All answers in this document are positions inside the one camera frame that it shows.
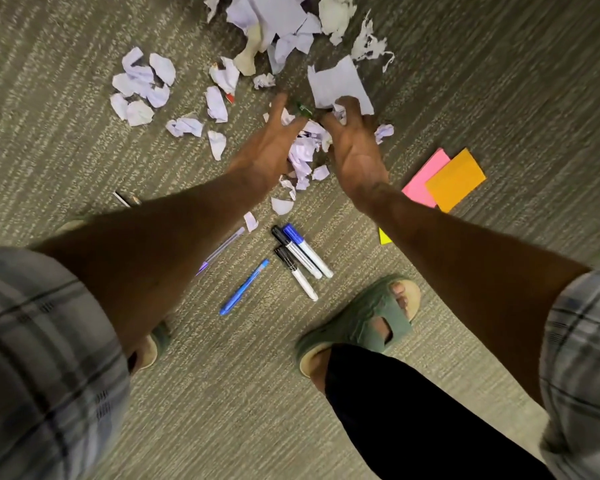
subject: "yellow sticky note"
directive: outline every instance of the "yellow sticky note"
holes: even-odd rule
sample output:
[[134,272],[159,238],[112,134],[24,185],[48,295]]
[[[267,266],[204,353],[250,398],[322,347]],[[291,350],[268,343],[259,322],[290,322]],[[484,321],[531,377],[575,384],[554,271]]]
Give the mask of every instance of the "yellow sticky note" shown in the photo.
[[425,183],[442,212],[449,212],[487,177],[466,148]]
[[387,236],[387,234],[385,234],[384,231],[382,229],[380,229],[380,227],[378,227],[378,234],[380,234],[380,244],[382,244],[383,246],[385,244],[389,244],[390,242],[393,242],[391,240],[391,237]]

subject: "blue marker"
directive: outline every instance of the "blue marker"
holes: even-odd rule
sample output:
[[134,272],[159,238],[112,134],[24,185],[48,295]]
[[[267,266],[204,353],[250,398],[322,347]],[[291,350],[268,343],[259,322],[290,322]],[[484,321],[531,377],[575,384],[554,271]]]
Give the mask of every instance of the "blue marker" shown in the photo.
[[248,277],[247,281],[245,281],[242,286],[240,286],[240,288],[238,288],[238,291],[236,291],[233,296],[231,298],[229,298],[229,301],[227,301],[224,306],[222,308],[220,308],[220,314],[221,315],[226,315],[227,313],[229,313],[232,308],[235,306],[236,303],[238,303],[238,301],[240,301],[240,298],[242,298],[242,295],[244,294],[245,291],[247,291],[247,288],[250,286],[250,284],[258,277],[258,275],[260,274],[260,272],[267,267],[267,265],[269,264],[269,260],[265,259],[263,262],[260,263],[260,265],[256,268],[256,270]]
[[307,244],[307,242],[304,240],[304,237],[302,237],[300,233],[296,231],[295,227],[293,227],[291,224],[286,224],[284,227],[282,227],[282,230],[285,232],[285,234],[287,234],[288,238],[295,242],[296,246],[298,246],[302,252],[304,252],[304,254],[306,254],[311,261],[313,261],[314,265],[316,265],[327,278],[333,277],[332,270],[330,270],[324,261],[320,259],[320,256],[318,256],[318,254],[311,249],[311,246],[309,246],[309,244]]

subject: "sticky note pad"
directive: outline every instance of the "sticky note pad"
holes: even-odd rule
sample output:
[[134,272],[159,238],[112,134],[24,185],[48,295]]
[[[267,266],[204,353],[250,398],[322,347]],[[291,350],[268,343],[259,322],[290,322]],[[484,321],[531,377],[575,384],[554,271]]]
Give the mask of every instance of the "sticky note pad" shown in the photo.
[[435,207],[436,201],[427,190],[425,183],[437,172],[439,172],[451,159],[442,148],[439,148],[433,156],[418,170],[411,181],[402,189],[402,193],[407,195],[412,201]]
[[431,177],[425,186],[440,210],[449,212],[485,180],[478,163],[465,148]]
[[393,242],[391,240],[391,238],[389,236],[387,236],[387,234],[385,234],[382,229],[380,229],[380,227],[378,227],[378,234],[380,234],[380,244],[382,244],[383,246],[385,244],[389,244],[390,242]]

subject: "pants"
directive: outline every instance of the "pants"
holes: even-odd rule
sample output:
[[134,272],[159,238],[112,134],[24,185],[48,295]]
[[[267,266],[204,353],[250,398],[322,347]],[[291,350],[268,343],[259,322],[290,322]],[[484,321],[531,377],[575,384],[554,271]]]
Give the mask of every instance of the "pants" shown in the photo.
[[349,439],[383,480],[553,478],[540,460],[392,357],[334,345],[325,386]]

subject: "plaid pattern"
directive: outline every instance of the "plaid pattern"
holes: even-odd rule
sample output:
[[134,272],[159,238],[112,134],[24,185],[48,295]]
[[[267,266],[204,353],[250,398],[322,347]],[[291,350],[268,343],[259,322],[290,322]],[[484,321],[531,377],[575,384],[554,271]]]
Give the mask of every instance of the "plaid pattern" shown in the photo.
[[550,417],[541,449],[552,473],[600,478],[600,271],[576,279],[553,305],[540,386]]
[[50,257],[0,248],[0,479],[74,479],[102,458],[127,361],[85,286]]

